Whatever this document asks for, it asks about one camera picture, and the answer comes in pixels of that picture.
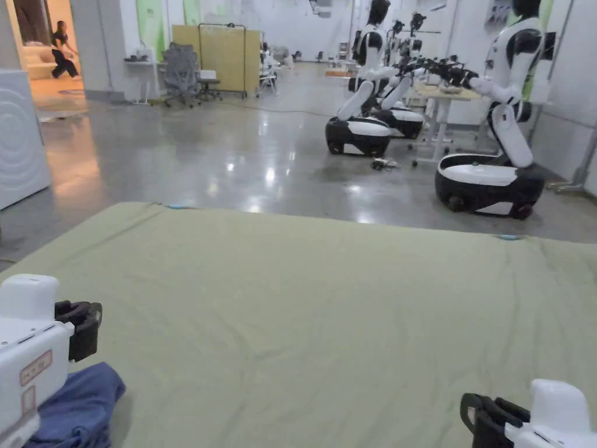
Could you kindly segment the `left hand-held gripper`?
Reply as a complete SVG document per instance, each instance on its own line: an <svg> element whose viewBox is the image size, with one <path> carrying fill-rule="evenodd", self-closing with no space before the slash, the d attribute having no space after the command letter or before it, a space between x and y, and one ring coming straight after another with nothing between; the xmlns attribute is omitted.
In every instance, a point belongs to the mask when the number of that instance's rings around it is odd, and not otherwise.
<svg viewBox="0 0 597 448"><path fill-rule="evenodd" d="M103 307L57 301L52 276L1 283L1 446L22 447L40 427L39 408L66 383L70 365L97 352Z"/></svg>

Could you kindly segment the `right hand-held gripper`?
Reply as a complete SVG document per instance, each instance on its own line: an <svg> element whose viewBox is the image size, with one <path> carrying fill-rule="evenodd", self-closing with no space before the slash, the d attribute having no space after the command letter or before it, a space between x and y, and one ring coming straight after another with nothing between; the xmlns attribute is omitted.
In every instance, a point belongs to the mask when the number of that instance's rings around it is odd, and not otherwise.
<svg viewBox="0 0 597 448"><path fill-rule="evenodd" d="M465 393L461 420L472 447L596 447L587 399L564 381L531 381L532 405Z"/></svg>

